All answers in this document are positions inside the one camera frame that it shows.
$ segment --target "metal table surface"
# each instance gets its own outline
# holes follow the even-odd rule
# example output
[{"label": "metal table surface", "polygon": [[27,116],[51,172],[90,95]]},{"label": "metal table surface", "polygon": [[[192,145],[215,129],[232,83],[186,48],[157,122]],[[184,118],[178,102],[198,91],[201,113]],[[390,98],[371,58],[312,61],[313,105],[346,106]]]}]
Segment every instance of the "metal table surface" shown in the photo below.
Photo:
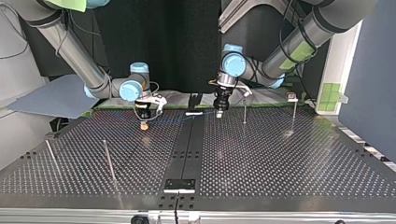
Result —
[{"label": "metal table surface", "polygon": [[[396,174],[309,109],[206,112],[165,111],[147,132],[133,111],[96,112],[51,143],[57,160],[43,145],[0,171],[0,207],[396,214]],[[180,178],[194,194],[163,193]]]}]

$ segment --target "metal rod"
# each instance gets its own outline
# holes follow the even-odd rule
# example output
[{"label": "metal rod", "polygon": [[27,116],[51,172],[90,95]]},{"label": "metal rod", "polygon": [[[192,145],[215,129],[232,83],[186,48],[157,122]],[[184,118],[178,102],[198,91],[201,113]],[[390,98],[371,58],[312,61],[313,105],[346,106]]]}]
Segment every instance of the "metal rod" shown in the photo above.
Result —
[{"label": "metal rod", "polygon": [[244,112],[244,124],[247,123],[247,110],[248,110],[248,106],[247,106],[247,98],[244,98],[244,108],[245,108],[245,112]]},{"label": "metal rod", "polygon": [[53,154],[53,151],[52,151],[52,147],[50,145],[50,141],[46,140],[46,144],[47,144],[47,148],[49,149],[50,156],[52,157],[53,160],[56,160],[55,155]]},{"label": "metal rod", "polygon": [[296,112],[297,112],[297,101],[296,102],[294,102],[294,111],[293,111],[293,119],[295,119],[296,118]]},{"label": "metal rod", "polygon": [[105,148],[105,152],[106,152],[106,156],[107,156],[107,162],[108,162],[108,167],[110,168],[110,172],[111,172],[111,176],[113,177],[113,180],[116,181],[116,174],[114,173],[114,169],[113,169],[113,162],[111,161],[111,157],[110,157],[110,151],[108,150],[108,146],[107,146],[107,141],[103,140],[103,146]]}]

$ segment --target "white cable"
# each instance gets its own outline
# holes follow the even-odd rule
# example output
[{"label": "white cable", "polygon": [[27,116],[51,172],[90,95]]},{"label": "white cable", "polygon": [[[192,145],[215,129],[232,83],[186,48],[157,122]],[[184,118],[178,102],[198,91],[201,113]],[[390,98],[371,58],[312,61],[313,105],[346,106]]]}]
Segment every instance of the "white cable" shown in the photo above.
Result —
[{"label": "white cable", "polygon": [[155,91],[153,91],[152,93],[157,92],[157,91],[160,89],[160,84],[158,84],[158,82],[155,82],[155,81],[150,81],[149,84],[151,84],[151,83],[153,83],[153,84],[155,84],[155,85],[157,86],[157,89],[155,89]]},{"label": "white cable", "polygon": [[73,12],[70,11],[69,14],[70,14],[70,19],[71,19],[71,21],[73,22],[73,24],[75,24],[75,25],[77,26],[78,29],[80,29],[81,31],[83,31],[83,32],[85,32],[85,33],[91,34],[91,35],[98,35],[98,36],[101,36],[101,35],[99,35],[98,33],[91,32],[91,31],[88,31],[88,30],[86,30],[86,29],[80,27],[80,26],[75,22],[75,20],[74,20]]}]

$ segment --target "cable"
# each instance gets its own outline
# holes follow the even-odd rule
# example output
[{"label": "cable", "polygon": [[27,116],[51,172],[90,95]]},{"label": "cable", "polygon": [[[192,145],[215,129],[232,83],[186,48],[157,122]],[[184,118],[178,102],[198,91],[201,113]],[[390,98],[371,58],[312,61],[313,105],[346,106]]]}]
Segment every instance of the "cable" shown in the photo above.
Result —
[{"label": "cable", "polygon": [[[304,82],[303,82],[303,79],[302,79],[302,76],[301,76],[301,74],[300,74],[300,71],[299,71],[299,65],[308,63],[308,62],[311,60],[311,58],[314,57],[314,56],[318,53],[318,48],[315,46],[315,44],[313,43],[313,41],[312,41],[312,40],[309,38],[309,36],[306,34],[305,28],[304,28],[304,26],[303,26],[303,24],[302,24],[302,20],[298,20],[298,22],[297,22],[297,24],[298,24],[298,29],[299,29],[301,35],[303,36],[305,42],[306,42],[306,43],[309,45],[309,47],[311,47],[311,49],[314,51],[314,52],[311,54],[311,57],[309,57],[309,58],[306,59],[305,61],[297,61],[297,60],[293,59],[293,58],[291,57],[291,55],[289,55],[289,54],[286,52],[285,47],[284,47],[284,45],[283,45],[282,30],[283,30],[283,27],[285,26],[286,15],[287,15],[287,13],[288,13],[288,11],[289,11],[289,9],[290,9],[290,6],[291,6],[291,4],[293,3],[293,1],[295,1],[295,0],[289,0],[288,6],[286,7],[285,12],[284,12],[284,14],[283,14],[282,25],[281,25],[280,30],[279,30],[279,46],[280,46],[280,48],[282,49],[282,52],[285,54],[285,56],[286,56],[290,61],[292,61],[293,63],[295,63],[295,66],[292,67],[292,68],[290,69],[290,72],[293,71],[293,70],[296,71],[296,75],[297,75],[297,77],[300,79],[300,82],[301,82],[301,85],[302,85],[303,88],[304,88],[304,91],[306,92],[306,94],[308,95],[309,99],[310,99],[311,102],[314,104],[314,106],[317,107],[317,104],[315,103],[314,98],[312,98],[311,95],[309,94],[309,92],[308,92],[308,90],[307,90],[307,88],[306,88],[306,86],[305,86],[305,84],[304,84]],[[296,10],[296,7],[297,7],[297,3],[294,4],[294,12],[295,12],[295,10]]]},{"label": "cable", "polygon": [[[294,0],[289,0],[288,6],[285,9],[285,12],[283,13],[283,19],[282,19],[282,25],[280,27],[279,30],[279,45],[280,48],[282,49],[282,52],[285,54],[285,56],[292,61],[293,63],[296,64],[302,64],[302,63],[307,63],[309,62],[309,60],[311,59],[311,57],[309,57],[308,59],[306,59],[305,61],[297,61],[295,59],[293,59],[286,51],[285,46],[283,45],[283,38],[282,38],[282,30],[283,27],[285,26],[286,23],[286,15],[290,9],[291,4],[293,3]],[[306,34],[306,31],[301,23],[301,20],[298,20],[298,28],[300,30],[300,33],[302,34],[305,42],[314,50],[314,52],[312,53],[312,56],[315,56],[318,52],[318,48],[315,46],[315,44],[312,42],[312,40],[309,38],[309,36]]]},{"label": "cable", "polygon": [[98,36],[101,36],[101,35],[98,34],[98,33],[88,31],[88,30],[82,28],[81,26],[79,26],[79,25],[76,23],[76,21],[74,20],[73,12],[70,11],[69,14],[70,14],[70,20],[73,22],[73,24],[75,24],[75,25],[77,26],[77,28],[78,28],[79,30],[81,30],[81,31],[83,31],[83,32],[85,32],[85,33],[87,33],[87,34],[90,34],[90,35],[98,35]]},{"label": "cable", "polygon": [[178,207],[178,196],[180,193],[177,194],[177,200],[175,204],[175,224],[178,224],[178,215],[177,215],[177,207]]},{"label": "cable", "polygon": [[141,118],[139,117],[139,115],[137,114],[136,108],[135,108],[135,106],[134,106],[134,114],[137,116],[137,118],[138,118],[140,121],[145,121],[145,122],[147,122],[147,121],[152,121],[152,120],[158,118],[162,113],[163,113],[163,112],[160,112],[160,113],[156,112],[154,118],[151,118],[151,119],[141,119]]},{"label": "cable", "polygon": [[296,73],[297,73],[297,77],[300,79],[301,85],[304,88],[304,91],[306,92],[306,95],[308,95],[309,99],[311,100],[312,104],[314,104],[315,107],[317,107],[317,103],[315,103],[314,98],[312,98],[312,96],[309,94],[308,90],[305,87],[305,84],[303,82],[303,78],[300,75],[300,71],[298,70],[298,66],[296,66]]},{"label": "cable", "polygon": [[12,114],[15,114],[15,113],[17,113],[17,111],[9,112],[9,113],[5,114],[4,116],[0,117],[0,119],[4,119],[4,118],[6,118],[6,117],[8,117],[8,116],[10,116]]},{"label": "cable", "polygon": [[152,91],[151,93],[157,92],[160,89],[160,84],[158,84],[158,82],[155,82],[155,81],[150,81],[150,84],[151,83],[153,83],[153,84],[155,84],[157,86],[157,89],[155,89],[155,91]]},{"label": "cable", "polygon": [[59,51],[61,50],[62,45],[64,44],[64,41],[66,40],[68,34],[69,34],[69,31],[66,30],[66,31],[64,32],[64,37],[62,38],[61,43],[59,44],[59,47],[55,50],[55,55],[56,55],[56,57],[58,57],[58,58],[61,58],[61,55],[59,55]]},{"label": "cable", "polygon": [[[5,9],[8,9],[9,11],[12,12],[12,14],[15,15],[15,17],[16,17],[17,19],[19,18],[18,12],[17,12],[12,6],[10,6],[10,5],[6,4],[6,3],[0,2],[0,7],[4,7]],[[8,16],[6,15],[5,11],[4,11],[2,8],[0,8],[0,15],[11,25],[12,29],[14,29],[14,31],[18,34],[18,36],[19,36],[20,38],[22,38],[22,39],[26,42],[26,45],[25,45],[25,47],[23,48],[23,50],[21,50],[21,51],[18,52],[18,53],[9,55],[9,56],[0,57],[0,60],[10,59],[10,58],[14,58],[14,57],[17,57],[17,56],[22,55],[22,54],[28,49],[28,47],[29,47],[29,43],[27,42],[26,37],[23,35],[23,32],[22,32],[22,31],[19,31],[19,30],[14,26],[14,24],[11,22],[11,20],[8,18]]]}]

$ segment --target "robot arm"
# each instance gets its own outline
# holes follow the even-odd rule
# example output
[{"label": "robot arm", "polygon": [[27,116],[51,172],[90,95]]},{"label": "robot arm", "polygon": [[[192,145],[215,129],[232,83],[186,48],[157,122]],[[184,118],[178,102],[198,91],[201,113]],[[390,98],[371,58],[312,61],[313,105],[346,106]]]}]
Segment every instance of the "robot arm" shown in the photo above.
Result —
[{"label": "robot arm", "polygon": [[[88,0],[87,7],[104,6],[109,1]],[[120,97],[133,102],[136,115],[145,124],[161,115],[167,102],[160,94],[151,93],[147,64],[133,63],[129,77],[111,80],[81,45],[73,31],[68,29],[67,24],[62,23],[63,13],[60,7],[44,0],[6,0],[6,4],[14,7],[30,26],[40,31],[51,43],[56,53],[84,81],[87,96],[100,99]],[[158,105],[154,118],[149,111],[151,104]]]},{"label": "robot arm", "polygon": [[[268,88],[279,87],[285,73],[312,57],[315,49],[320,48],[333,35],[346,32],[355,26],[373,11],[377,3],[377,0],[304,1],[313,4],[313,11],[283,41],[284,49],[279,46],[263,63],[253,62],[243,56],[242,48],[236,50],[237,46],[233,47],[232,53],[222,58],[220,70],[226,74],[220,72],[218,77],[218,99],[224,92],[232,92],[230,86],[238,78],[257,81]],[[228,80],[227,85],[224,85],[223,80]],[[225,106],[217,104],[218,99],[214,107],[218,111],[226,110]]]}]

